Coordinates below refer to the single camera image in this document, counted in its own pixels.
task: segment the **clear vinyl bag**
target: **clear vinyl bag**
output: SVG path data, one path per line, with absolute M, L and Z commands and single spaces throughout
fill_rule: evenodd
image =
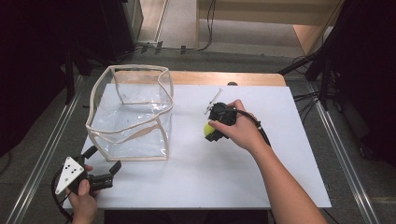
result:
M 173 92 L 165 67 L 109 66 L 92 89 L 88 136 L 108 161 L 168 160 Z

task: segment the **hand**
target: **hand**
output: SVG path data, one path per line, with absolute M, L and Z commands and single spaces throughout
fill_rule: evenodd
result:
M 240 100 L 235 100 L 234 102 L 228 104 L 228 106 L 235 107 L 238 110 L 246 111 Z M 254 122 L 250 118 L 241 115 L 240 113 L 236 115 L 236 123 L 233 126 L 228 126 L 213 120 L 210 120 L 208 124 L 214 129 L 226 134 L 238 146 L 246 149 L 247 151 L 250 151 L 258 144 L 262 144 L 262 142 L 264 142 L 262 135 L 260 134 L 260 131 L 257 129 Z
M 85 166 L 87 171 L 93 168 L 89 165 Z M 78 195 L 70 193 L 69 201 L 72 204 L 74 217 L 73 223 L 93 223 L 96 217 L 97 205 L 96 200 L 90 195 L 90 182 L 86 179 L 79 182 Z

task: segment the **yellow object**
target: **yellow object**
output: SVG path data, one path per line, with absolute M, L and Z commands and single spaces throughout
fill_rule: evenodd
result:
M 205 136 L 207 136 L 210 133 L 213 133 L 214 131 L 215 131 L 215 129 L 212 126 L 210 126 L 208 123 L 205 125 L 205 127 L 204 127 Z

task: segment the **gray floor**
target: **gray floor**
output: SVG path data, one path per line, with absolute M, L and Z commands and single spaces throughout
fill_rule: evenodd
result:
M 262 27 L 262 29 L 269 30 L 259 31 L 257 37 L 247 38 L 245 35 L 237 34 L 237 29 L 227 28 L 227 24 L 224 24 L 223 27 L 215 26 L 214 43 L 207 51 L 188 52 L 180 55 L 178 51 L 162 50 L 161 53 L 155 54 L 153 50 L 149 50 L 145 53 L 137 52 L 122 63 L 155 64 L 166 66 L 171 70 L 276 73 L 291 64 L 295 57 L 302 55 L 302 50 L 298 48 L 298 42 L 296 42 L 296 37 L 290 27 L 274 26 L 273 24 L 256 25 L 265 25 L 266 28 Z M 201 44 L 205 43 L 206 38 L 205 34 L 201 35 Z M 92 86 L 103 70 L 103 67 L 97 67 L 91 77 L 83 78 L 81 95 L 76 108 L 59 139 L 59 143 L 54 148 L 53 155 L 50 156 L 48 168 L 39 181 L 36 191 L 32 198 L 26 201 L 29 206 L 21 223 L 64 223 L 65 219 L 51 199 L 50 181 L 66 156 L 75 155 L 81 151 L 81 146 L 87 136 L 84 123 L 89 111 L 85 105 L 89 104 L 88 99 Z M 293 94 L 308 93 L 307 83 L 298 73 L 290 73 L 286 76 L 286 80 Z M 0 175 L 0 223 L 6 223 L 24 184 L 36 166 L 36 161 L 39 160 L 41 152 L 46 148 L 47 140 L 64 110 L 64 100 L 65 92 L 62 92 L 36 121 L 23 141 L 11 151 L 10 165 Z M 297 106 L 301 108 L 307 103 L 300 102 Z M 329 106 L 334 125 L 340 133 L 347 153 L 373 203 L 380 222 L 394 223 L 396 169 L 381 160 L 368 161 L 362 158 L 359 153 L 359 144 L 343 115 L 338 113 L 332 104 Z M 327 211 L 339 223 L 365 223 L 315 108 L 308 114 L 304 126 L 318 168 L 328 186 L 332 208 Z M 8 155 L 0 159 L 0 169 L 6 165 L 7 160 Z M 201 223 L 205 216 L 205 212 L 202 211 L 171 211 L 170 214 L 177 223 Z M 334 223 L 327 214 L 324 216 L 329 220 L 329 223 Z M 103 211 L 100 211 L 96 223 L 102 222 Z

